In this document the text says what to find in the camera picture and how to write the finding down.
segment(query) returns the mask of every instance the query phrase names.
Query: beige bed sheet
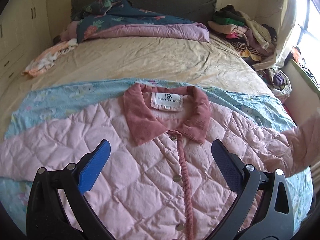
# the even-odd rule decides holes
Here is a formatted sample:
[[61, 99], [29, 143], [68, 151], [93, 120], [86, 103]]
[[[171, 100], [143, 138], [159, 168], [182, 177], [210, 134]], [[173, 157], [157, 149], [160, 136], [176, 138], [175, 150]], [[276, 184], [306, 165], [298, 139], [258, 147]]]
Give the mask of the beige bed sheet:
[[202, 87], [273, 96], [236, 52], [211, 36], [211, 43], [170, 38], [122, 37], [81, 43], [43, 75], [18, 76], [0, 98], [0, 138], [11, 113], [30, 90], [78, 81], [126, 77], [188, 82]]

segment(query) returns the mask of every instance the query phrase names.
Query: snap button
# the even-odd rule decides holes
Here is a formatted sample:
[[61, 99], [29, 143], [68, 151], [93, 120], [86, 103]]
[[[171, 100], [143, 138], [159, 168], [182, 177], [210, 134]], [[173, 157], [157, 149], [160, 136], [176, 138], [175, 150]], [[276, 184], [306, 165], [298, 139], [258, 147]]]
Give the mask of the snap button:
[[173, 179], [174, 182], [179, 182], [179, 181], [181, 181], [181, 177], [180, 177], [179, 175], [173, 176], [172, 179]]
[[170, 135], [169, 138], [172, 140], [172, 141], [175, 141], [177, 139], [177, 137], [175, 135]]
[[184, 224], [178, 224], [176, 225], [176, 230], [182, 231], [184, 229]]

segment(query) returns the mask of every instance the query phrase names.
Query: cabinet door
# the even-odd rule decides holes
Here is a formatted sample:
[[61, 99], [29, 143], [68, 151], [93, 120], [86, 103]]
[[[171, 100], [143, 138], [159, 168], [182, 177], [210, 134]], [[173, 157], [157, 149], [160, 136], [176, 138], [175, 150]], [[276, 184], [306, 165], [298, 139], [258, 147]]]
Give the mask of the cabinet door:
[[17, 8], [19, 3], [17, 0], [9, 0], [6, 7], [4, 8], [0, 16], [1, 24], [1, 55], [0, 58], [3, 58], [11, 50], [19, 45], [18, 41], [18, 22], [17, 22]]
[[8, 89], [8, 86], [16, 78], [21, 78], [23, 55], [16, 59], [16, 62], [0, 76], [0, 96]]
[[33, 0], [34, 28], [38, 38], [38, 52], [42, 53], [45, 49], [52, 46], [49, 31], [47, 3], [46, 0]]
[[33, 12], [33, 0], [19, 0], [23, 2], [19, 8], [19, 21], [21, 28], [21, 42], [25, 47], [26, 60], [30, 62], [38, 54], [38, 39], [35, 28], [35, 16]]

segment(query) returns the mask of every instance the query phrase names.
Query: drawer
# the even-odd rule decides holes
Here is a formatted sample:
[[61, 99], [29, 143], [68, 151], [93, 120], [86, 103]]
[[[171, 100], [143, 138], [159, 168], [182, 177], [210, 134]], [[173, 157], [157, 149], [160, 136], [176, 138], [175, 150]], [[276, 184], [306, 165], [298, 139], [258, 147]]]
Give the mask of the drawer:
[[0, 61], [0, 78], [23, 56], [23, 54], [23, 46], [20, 44]]
[[11, 65], [9, 69], [7, 69], [6, 72], [2, 74], [0, 77], [0, 96], [8, 88], [10, 83], [21, 75], [23, 69], [25, 68], [24, 61], [25, 60], [22, 55], [13, 65]]

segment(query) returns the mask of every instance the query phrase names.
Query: pink quilted jacket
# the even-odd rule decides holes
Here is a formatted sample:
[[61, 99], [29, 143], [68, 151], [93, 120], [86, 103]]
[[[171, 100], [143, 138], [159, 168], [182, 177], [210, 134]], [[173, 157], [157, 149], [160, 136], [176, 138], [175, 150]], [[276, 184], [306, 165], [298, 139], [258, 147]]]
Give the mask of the pink quilted jacket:
[[[32, 181], [39, 167], [63, 169], [107, 139], [111, 156], [85, 196], [113, 236], [198, 240], [208, 236], [236, 197], [212, 158], [212, 141], [220, 139], [258, 170], [279, 168], [288, 177], [319, 154], [319, 127], [317, 114], [299, 129], [279, 133], [209, 103], [195, 87], [135, 84], [122, 97], [6, 140], [0, 145], [0, 176]], [[249, 226], [259, 199], [242, 228]]]

